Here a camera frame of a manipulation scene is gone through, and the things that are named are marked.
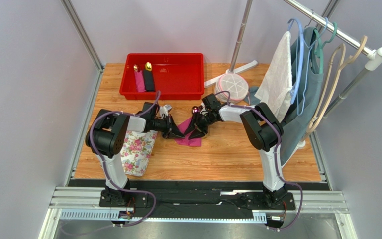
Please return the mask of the magenta paper napkin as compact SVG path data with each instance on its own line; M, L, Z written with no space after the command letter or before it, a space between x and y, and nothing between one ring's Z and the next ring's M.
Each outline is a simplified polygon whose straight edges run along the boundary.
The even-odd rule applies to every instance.
M190 122L191 122L191 118L188 118L187 120L185 120L184 122L178 125L178 129L182 133L185 133ZM182 145L182 146L189 146L189 147L201 147L202 139L201 138L189 139L190 135L191 133L185 134L185 138L175 139L176 144Z

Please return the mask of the iridescent purple spoon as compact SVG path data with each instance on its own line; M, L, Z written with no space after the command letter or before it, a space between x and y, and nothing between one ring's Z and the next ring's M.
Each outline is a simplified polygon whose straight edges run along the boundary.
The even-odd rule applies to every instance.
M192 109L191 109L191 112L193 114L198 114L200 112L200 107L199 106L193 106Z

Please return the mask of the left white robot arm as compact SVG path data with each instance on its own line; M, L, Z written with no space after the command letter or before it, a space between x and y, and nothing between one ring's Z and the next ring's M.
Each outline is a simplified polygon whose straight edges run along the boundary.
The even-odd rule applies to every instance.
M119 200L125 204L132 195L120 153L127 132L160 132L165 139L184 138L168 110L157 103L145 102L137 114L101 109L87 132L85 143L102 164L106 177L101 195L105 201Z

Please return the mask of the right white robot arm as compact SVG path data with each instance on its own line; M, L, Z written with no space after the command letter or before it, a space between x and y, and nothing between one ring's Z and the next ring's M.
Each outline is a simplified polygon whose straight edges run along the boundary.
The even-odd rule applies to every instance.
M184 134L189 139L202 138L208 134L209 126L218 121L243 125L249 142L260 155L265 202L275 204L280 201L287 193L278 156L283 127L267 104L240 106L222 103L215 94L210 94L202 99L201 106L193 108L191 122Z

